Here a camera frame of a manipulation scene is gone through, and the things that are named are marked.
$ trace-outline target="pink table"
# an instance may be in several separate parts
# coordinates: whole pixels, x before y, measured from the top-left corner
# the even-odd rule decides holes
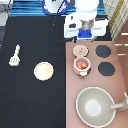
[[[83,78],[73,72],[73,61],[76,58],[73,55],[73,48],[83,44],[89,49],[87,56],[91,62],[90,74]],[[95,50],[98,45],[107,45],[111,48],[111,55],[107,58],[99,57]],[[98,71],[98,65],[101,62],[108,61],[115,67],[115,73],[112,76],[102,76]],[[66,43],[66,128],[90,128],[81,121],[76,112],[76,98],[80,91],[86,87],[100,87],[106,90],[113,97],[115,103],[120,103],[125,99],[124,92],[126,87],[115,47],[112,41],[95,41],[82,43]],[[113,122],[106,128],[128,128],[128,110],[116,112]]]

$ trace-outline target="bowl rim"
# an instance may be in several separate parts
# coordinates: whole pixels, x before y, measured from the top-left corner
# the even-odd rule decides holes
[[[36,73],[37,68],[38,68],[40,65],[43,65],[43,64],[49,65],[49,66],[51,67],[51,76],[49,76],[47,79],[40,79],[40,78],[38,77],[38,74]],[[36,77],[38,80],[41,80],[41,81],[49,80],[49,79],[53,76],[53,73],[54,73],[54,68],[53,68],[53,66],[51,65],[51,63],[49,63],[49,62],[40,62],[40,63],[38,63],[38,64],[35,66],[35,68],[34,68],[34,75],[35,75],[35,77]]]
[[[77,114],[78,114],[78,116],[80,117],[80,119],[81,119],[85,124],[87,124],[88,126],[91,126],[91,127],[94,127],[94,128],[97,128],[97,127],[98,127],[98,128],[106,127],[106,126],[108,126],[109,124],[111,124],[112,121],[114,120],[115,114],[116,114],[116,109],[113,110],[113,116],[112,116],[111,120],[110,120],[109,122],[107,122],[106,124],[101,125],[101,126],[96,126],[96,125],[91,125],[91,124],[89,124],[87,121],[85,121],[85,120],[81,117],[81,115],[80,115],[80,113],[79,113],[79,110],[78,110],[78,100],[79,100],[81,94],[82,94],[84,91],[89,90],[89,89],[99,89],[99,90],[105,92],[105,93],[110,97],[112,103],[114,104],[114,100],[113,100],[112,96],[111,96],[107,91],[105,91],[104,89],[102,89],[102,88],[100,88],[100,87],[87,87],[87,88],[83,89],[83,90],[78,94],[78,96],[77,96],[77,99],[76,99],[76,111],[77,111]]]

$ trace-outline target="table surface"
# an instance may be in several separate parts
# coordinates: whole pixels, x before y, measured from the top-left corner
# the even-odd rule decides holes
[[[89,54],[86,56],[91,62],[91,72],[85,78],[76,75],[73,72],[73,61],[75,56],[72,53],[73,48],[82,44],[87,46]],[[111,55],[107,58],[99,57],[95,50],[98,45],[107,45],[111,48]],[[115,73],[112,76],[102,76],[98,71],[100,62],[110,62],[115,67]],[[75,109],[75,101],[80,93],[86,87],[100,87],[113,97],[115,103],[120,103],[125,99],[124,92],[126,87],[115,47],[112,41],[95,41],[82,43],[66,44],[66,128],[89,128],[78,117]],[[113,122],[107,128],[128,128],[128,110],[116,112]]]
[[[54,42],[51,27],[54,17],[9,17],[0,51],[0,127],[66,128],[66,57],[65,42]],[[56,40],[63,38],[65,17],[58,17]],[[103,37],[111,40],[109,27]],[[21,46],[20,65],[9,65],[16,45]],[[34,68],[48,61],[54,75],[39,81]]]

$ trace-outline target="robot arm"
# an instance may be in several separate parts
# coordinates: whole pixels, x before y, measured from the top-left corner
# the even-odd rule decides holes
[[[108,20],[95,20],[99,0],[67,0],[76,8],[76,12],[65,18],[64,37],[77,36],[80,39],[93,39],[104,36]]]

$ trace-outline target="small cup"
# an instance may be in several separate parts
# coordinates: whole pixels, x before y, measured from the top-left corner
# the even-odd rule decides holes
[[[73,70],[74,70],[74,72],[77,75],[80,75],[80,76],[87,76],[88,75],[88,71],[91,68],[90,60],[87,57],[85,57],[88,54],[87,47],[84,46],[84,45],[76,45],[73,48],[73,54],[77,57],[74,60],[74,63],[73,63]],[[85,69],[79,69],[77,67],[77,63],[78,62],[85,62],[87,64],[87,68],[85,68]]]

